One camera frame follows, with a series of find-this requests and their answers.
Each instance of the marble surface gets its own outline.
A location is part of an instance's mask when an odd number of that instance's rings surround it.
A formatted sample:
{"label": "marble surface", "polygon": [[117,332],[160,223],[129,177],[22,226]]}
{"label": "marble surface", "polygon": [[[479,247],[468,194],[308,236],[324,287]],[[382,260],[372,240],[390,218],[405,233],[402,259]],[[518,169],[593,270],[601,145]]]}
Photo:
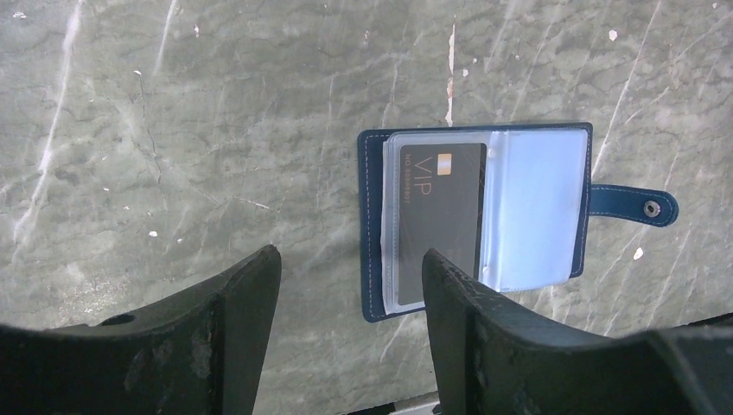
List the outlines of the marble surface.
{"label": "marble surface", "polygon": [[0,34],[2,322],[100,322],[274,243],[256,413],[434,390],[422,313],[361,318],[355,138],[449,121],[590,121],[595,182],[679,199],[592,219],[584,275],[517,301],[614,336],[733,310],[730,1],[21,0]]}

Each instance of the blue leather wallet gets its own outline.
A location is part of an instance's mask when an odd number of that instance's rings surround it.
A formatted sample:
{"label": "blue leather wallet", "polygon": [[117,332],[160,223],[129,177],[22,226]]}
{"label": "blue leather wallet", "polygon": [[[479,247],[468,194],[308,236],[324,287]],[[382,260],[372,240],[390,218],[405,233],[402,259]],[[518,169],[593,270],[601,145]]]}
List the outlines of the blue leather wallet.
{"label": "blue leather wallet", "polygon": [[426,131],[527,131],[583,129],[588,133],[583,189],[570,278],[583,273],[585,237],[591,215],[632,220],[655,227],[672,224],[679,211],[672,195],[659,190],[590,183],[590,144],[593,127],[589,123],[482,125],[427,129],[384,129],[363,131],[358,137],[361,218],[361,303],[368,322],[402,316],[417,310],[386,314],[382,294],[382,197],[384,143],[396,132]]}

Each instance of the wallet strap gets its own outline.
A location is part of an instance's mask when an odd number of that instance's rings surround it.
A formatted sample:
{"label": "wallet strap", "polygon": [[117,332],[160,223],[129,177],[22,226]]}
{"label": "wallet strap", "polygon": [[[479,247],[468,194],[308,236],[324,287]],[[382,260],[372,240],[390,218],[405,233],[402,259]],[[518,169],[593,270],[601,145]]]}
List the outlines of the wallet strap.
{"label": "wallet strap", "polygon": [[679,205],[674,196],[662,190],[593,184],[590,214],[666,227],[677,219]]}

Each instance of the snap button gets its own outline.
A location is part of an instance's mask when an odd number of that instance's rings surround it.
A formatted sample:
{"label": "snap button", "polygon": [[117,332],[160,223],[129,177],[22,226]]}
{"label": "snap button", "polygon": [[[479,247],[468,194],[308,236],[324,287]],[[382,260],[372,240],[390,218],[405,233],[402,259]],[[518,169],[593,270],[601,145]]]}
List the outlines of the snap button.
{"label": "snap button", "polygon": [[644,203],[644,214],[650,218],[656,218],[660,215],[662,207],[656,201],[647,201]]}

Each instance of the open card holder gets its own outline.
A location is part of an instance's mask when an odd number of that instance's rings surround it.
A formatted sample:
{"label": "open card holder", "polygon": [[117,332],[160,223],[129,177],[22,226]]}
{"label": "open card holder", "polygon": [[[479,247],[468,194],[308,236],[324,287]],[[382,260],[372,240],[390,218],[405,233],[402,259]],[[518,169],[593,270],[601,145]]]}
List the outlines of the open card holder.
{"label": "open card holder", "polygon": [[363,131],[364,318],[423,309],[429,248],[495,291],[530,290],[583,273],[591,215],[677,219],[667,192],[591,184],[591,141],[589,123]]}

